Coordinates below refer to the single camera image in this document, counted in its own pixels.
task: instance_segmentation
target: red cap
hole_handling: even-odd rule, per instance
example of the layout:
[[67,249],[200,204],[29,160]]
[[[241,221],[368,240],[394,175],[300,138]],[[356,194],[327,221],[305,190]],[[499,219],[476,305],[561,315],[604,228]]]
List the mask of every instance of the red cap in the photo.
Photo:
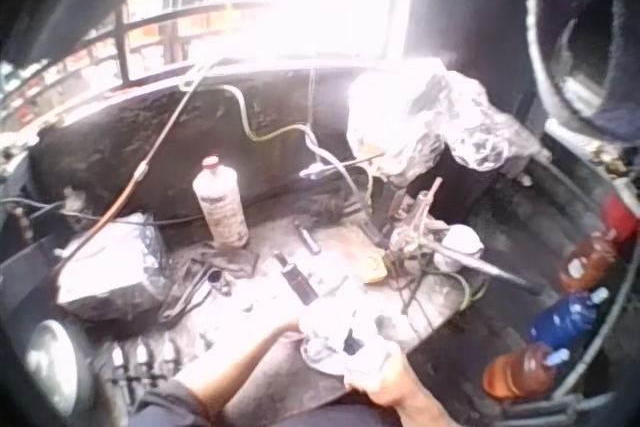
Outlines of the red cap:
[[220,158],[217,155],[205,157],[202,160],[202,167],[205,169],[215,169],[218,165],[220,165]]

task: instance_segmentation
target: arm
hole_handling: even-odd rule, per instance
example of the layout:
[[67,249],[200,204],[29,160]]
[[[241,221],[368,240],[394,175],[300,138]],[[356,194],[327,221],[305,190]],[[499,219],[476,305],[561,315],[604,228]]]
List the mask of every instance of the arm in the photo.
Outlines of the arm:
[[247,381],[289,324],[247,325],[239,339],[214,346],[176,376],[208,411],[219,412]]
[[398,412],[403,427],[455,427],[447,411],[425,389],[398,344],[389,342],[389,357],[380,372],[368,376],[345,376],[345,384],[366,392],[383,407]]

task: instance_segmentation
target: clear plastic wrap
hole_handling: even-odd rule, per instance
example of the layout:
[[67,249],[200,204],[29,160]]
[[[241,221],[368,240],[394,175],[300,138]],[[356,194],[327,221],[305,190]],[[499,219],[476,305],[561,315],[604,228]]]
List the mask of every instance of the clear plastic wrap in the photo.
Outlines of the clear plastic wrap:
[[[133,214],[126,220],[148,218]],[[61,256],[79,241],[71,241]],[[166,298],[165,263],[164,242],[155,227],[107,224],[60,272],[57,302],[85,320],[131,319]]]
[[535,136],[491,105],[482,84],[437,59],[407,60],[356,79],[347,139],[358,158],[383,152],[371,171],[398,186],[433,167],[445,144],[457,162],[479,171],[542,151]]

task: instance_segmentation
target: work table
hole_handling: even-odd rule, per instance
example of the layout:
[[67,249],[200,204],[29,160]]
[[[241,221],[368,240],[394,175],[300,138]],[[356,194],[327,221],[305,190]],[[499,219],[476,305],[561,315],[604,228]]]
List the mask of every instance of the work table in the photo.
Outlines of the work table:
[[[322,282],[322,276],[329,269],[357,268],[359,262],[375,261],[381,251],[373,246],[358,227],[358,215],[347,216],[337,225],[313,229],[312,233],[322,252],[311,255],[302,244],[295,228],[294,220],[299,197],[296,194],[262,202],[247,209],[246,216],[250,229],[250,242],[247,250],[258,254],[253,277],[230,279],[231,295],[223,296],[218,292],[202,302],[202,305],[188,313],[176,326],[167,330],[154,325],[146,329],[142,337],[148,342],[156,361],[161,355],[162,346],[169,335],[180,350],[183,362],[195,358],[196,338],[200,333],[215,344],[232,341],[223,336],[229,326],[242,325],[239,317],[260,315],[262,302],[282,300],[298,302],[286,284],[280,272],[278,262],[273,258],[275,251],[282,251],[305,273],[314,287]],[[194,237],[202,225],[183,227],[179,234],[185,238]],[[177,249],[171,253],[172,269],[188,263],[189,259],[201,256],[208,245],[198,242]],[[408,299],[411,287],[399,293],[396,287],[406,283],[405,279],[393,278],[389,272],[386,279],[367,285],[368,301],[379,312],[378,328],[387,339],[398,342],[405,351],[416,347],[427,339],[439,326],[451,318],[464,301],[464,290],[454,278],[428,275],[424,278],[415,300],[409,305],[407,315],[402,315],[403,303]],[[205,284],[193,299],[199,303],[210,287]],[[121,341],[130,360],[135,359],[135,346],[138,336]],[[308,411],[327,404],[345,393],[342,378],[320,373],[307,366],[300,354],[300,340],[283,338],[276,343],[248,382],[227,405],[224,411],[231,425],[269,425],[284,417]],[[96,356],[95,367],[106,380],[110,372],[109,355],[112,342],[104,342]],[[109,403],[114,407],[117,391],[107,387]],[[115,417],[119,425],[126,425],[126,417],[121,406],[116,406]]]

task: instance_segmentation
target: person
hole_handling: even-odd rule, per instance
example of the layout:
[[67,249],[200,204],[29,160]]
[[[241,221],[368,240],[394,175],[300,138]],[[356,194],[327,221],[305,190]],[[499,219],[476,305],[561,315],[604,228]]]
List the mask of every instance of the person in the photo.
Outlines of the person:
[[[234,342],[215,345],[187,364],[175,378],[147,392],[136,407],[131,427],[204,427],[240,390],[260,360],[282,334],[296,330],[297,320],[254,322],[236,329]],[[368,394],[373,405],[330,405],[287,418],[279,427],[335,425],[453,427],[457,424],[420,383],[400,347],[389,343],[389,355],[374,375],[345,376],[348,389]]]

